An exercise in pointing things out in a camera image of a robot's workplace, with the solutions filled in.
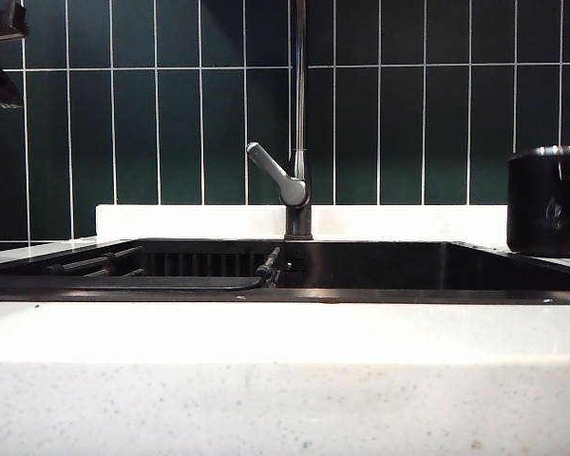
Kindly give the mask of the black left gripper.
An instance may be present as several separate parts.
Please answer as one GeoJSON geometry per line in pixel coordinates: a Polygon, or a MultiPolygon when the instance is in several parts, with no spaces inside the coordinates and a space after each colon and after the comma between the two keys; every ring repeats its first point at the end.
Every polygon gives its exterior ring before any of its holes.
{"type": "MultiPolygon", "coordinates": [[[[29,35],[27,9],[20,1],[6,1],[0,9],[0,40],[24,39],[29,35]]],[[[0,107],[22,107],[24,100],[15,83],[0,67],[0,107]]]]}

